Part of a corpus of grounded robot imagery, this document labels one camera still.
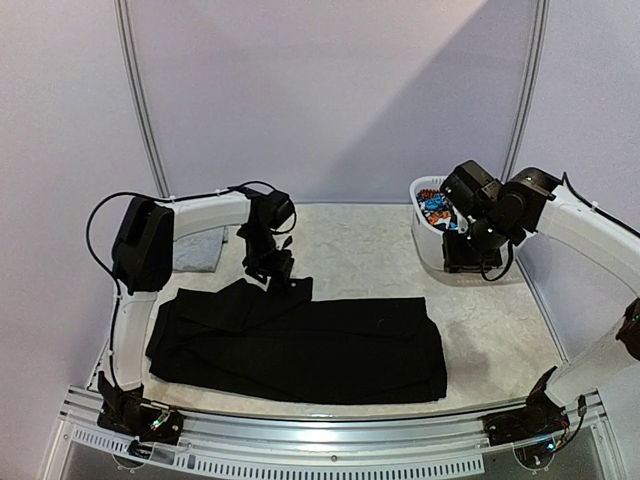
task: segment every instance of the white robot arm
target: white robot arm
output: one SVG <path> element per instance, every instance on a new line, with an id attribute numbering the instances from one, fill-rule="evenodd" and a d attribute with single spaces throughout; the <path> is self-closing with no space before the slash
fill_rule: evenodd
<path id="1" fill-rule="evenodd" d="M 447 177 L 441 190 L 468 218 L 465 241 L 481 256 L 506 242 L 524 242 L 526 232 L 543 234 L 600 265 L 640 297 L 640 234 L 581 198 L 568 179 L 562 183 L 529 168 L 502 185 L 470 160 Z M 568 422 L 566 406 L 640 360 L 638 320 L 640 300 L 627 307 L 622 319 L 593 345 L 547 372 L 525 408 L 509 416 L 488 416 L 485 427 L 490 426 L 492 443 L 551 433 L 558 421 Z"/>
<path id="2" fill-rule="evenodd" d="M 553 190 L 555 198 L 542 210 L 538 231 L 571 247 L 615 275 L 640 297 L 640 238 L 598 214 L 596 208 L 578 200 L 563 185 Z M 616 337 L 627 320 L 623 316 L 589 348 L 553 372 L 546 395 L 558 406 L 573 403 L 620 370 L 638 361 Z"/>
<path id="3" fill-rule="evenodd" d="M 238 236 L 246 242 L 245 273 L 269 283 L 269 291 L 286 290 L 290 285 L 294 260 L 287 246 L 292 240 L 288 237 L 279 248 L 274 235 L 293 228 L 277 231 L 291 216 L 295 222 L 293 203 L 284 192 L 273 189 L 265 194 L 246 185 L 183 199 L 121 192 L 103 200 L 89 218 L 87 239 L 101 205 L 116 196 L 134 197 L 112 249 L 112 269 L 95 257 L 88 242 L 94 258 L 116 282 L 109 348 L 98 375 L 98 390 L 105 400 L 98 425 L 136 437 L 130 447 L 134 450 L 140 442 L 175 444 L 184 421 L 177 409 L 143 398 L 141 370 L 151 310 L 171 276 L 173 242 L 204 230 L 241 225 Z"/>
<path id="4" fill-rule="evenodd" d="M 165 207 L 174 214 L 172 241 L 175 242 L 212 228 L 247 223 L 251 201 L 239 192 L 231 192 L 222 196 L 169 203 Z M 122 280 L 118 281 L 121 282 L 122 298 L 115 319 L 113 351 L 107 352 L 107 355 L 113 355 L 113 374 L 116 379 L 113 379 L 108 368 L 105 368 L 105 375 L 111 384 L 128 391 L 142 385 L 145 334 L 158 293 L 130 292 Z M 102 364 L 106 366 L 108 362 L 103 361 Z"/>

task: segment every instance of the black garment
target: black garment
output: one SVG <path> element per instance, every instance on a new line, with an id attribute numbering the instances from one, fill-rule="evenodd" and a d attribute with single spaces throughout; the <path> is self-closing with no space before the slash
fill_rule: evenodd
<path id="1" fill-rule="evenodd" d="M 324 404 L 428 402 L 446 394 L 440 334 L 424 298 L 312 302 L 239 280 L 178 291 L 160 307 L 147 356 L 176 383 Z"/>

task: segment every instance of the black plastic housing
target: black plastic housing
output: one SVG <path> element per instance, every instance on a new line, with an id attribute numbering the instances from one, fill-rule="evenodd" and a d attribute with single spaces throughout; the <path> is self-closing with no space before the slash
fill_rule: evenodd
<path id="1" fill-rule="evenodd" d="M 129 203 L 111 258 L 114 274 L 129 293 L 160 291 L 173 269 L 174 213 L 152 200 Z"/>

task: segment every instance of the metal frame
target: metal frame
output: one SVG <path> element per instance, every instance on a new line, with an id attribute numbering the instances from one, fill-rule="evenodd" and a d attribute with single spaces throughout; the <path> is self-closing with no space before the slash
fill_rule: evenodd
<path id="1" fill-rule="evenodd" d="M 138 117 L 140 134 L 142 135 L 142 141 L 144 143 L 145 150 L 147 151 L 151 174 L 153 175 L 158 193 L 162 197 L 166 198 L 171 195 L 171 190 L 169 188 L 167 175 L 162 165 L 162 160 L 160 159 L 160 153 L 158 152 L 158 147 L 153 135 L 153 129 L 151 128 L 149 109 L 144 95 L 144 88 L 142 86 L 142 78 L 140 76 L 140 69 L 138 68 L 135 43 L 133 40 L 129 3 L 127 0 L 115 0 L 115 6 L 118 29 L 120 31 L 120 41 L 122 44 L 122 54 L 124 56 L 127 77 L 129 78 L 133 105 L 136 110 L 136 116 Z"/>
<path id="2" fill-rule="evenodd" d="M 620 455 L 597 392 L 587 396 L 590 428 L 607 478 L 624 478 Z M 129 457 L 130 438 L 96 427 L 99 394 L 71 388 L 57 420 L 55 448 L 43 478 L 58 479 L 72 442 Z M 271 480 L 379 480 L 460 478 L 484 471 L 482 455 L 514 445 L 489 446 L 481 418 L 521 402 L 474 413 L 402 420 L 273 420 L 184 411 L 177 446 L 157 444 L 152 465 L 216 478 Z M 577 412 L 568 412 L 572 424 Z M 516 447 L 546 437 L 518 442 Z"/>
<path id="3" fill-rule="evenodd" d="M 520 102 L 518 106 L 518 114 L 516 122 L 511 133 L 511 141 L 507 150 L 507 157 L 502 168 L 500 178 L 504 181 L 509 179 L 513 174 L 522 138 L 531 109 L 531 101 L 533 99 L 533 91 L 540 67 L 540 58 L 542 56 L 542 45 L 544 41 L 544 31 L 547 24 L 547 15 L 549 12 L 549 0 L 536 0 L 536 13 L 533 28 L 531 31 L 531 40 L 529 43 L 529 52 L 525 63 L 525 75 L 522 90 L 520 92 Z"/>

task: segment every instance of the laundry basket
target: laundry basket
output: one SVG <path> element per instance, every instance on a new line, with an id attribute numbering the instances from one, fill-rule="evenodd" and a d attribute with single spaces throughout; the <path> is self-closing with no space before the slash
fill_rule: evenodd
<path id="1" fill-rule="evenodd" d="M 413 220 L 411 222 L 411 232 L 418 248 L 418 254 L 422 261 L 430 268 L 435 270 L 444 270 L 444 254 L 442 253 L 442 234 L 441 230 L 432 227 L 424 215 L 420 211 L 416 194 L 422 190 L 439 190 L 440 185 L 447 177 L 431 176 L 420 177 L 413 181 L 409 187 L 409 195 L 413 204 Z M 458 217 L 458 228 L 461 231 L 466 230 L 466 222 L 461 215 Z"/>

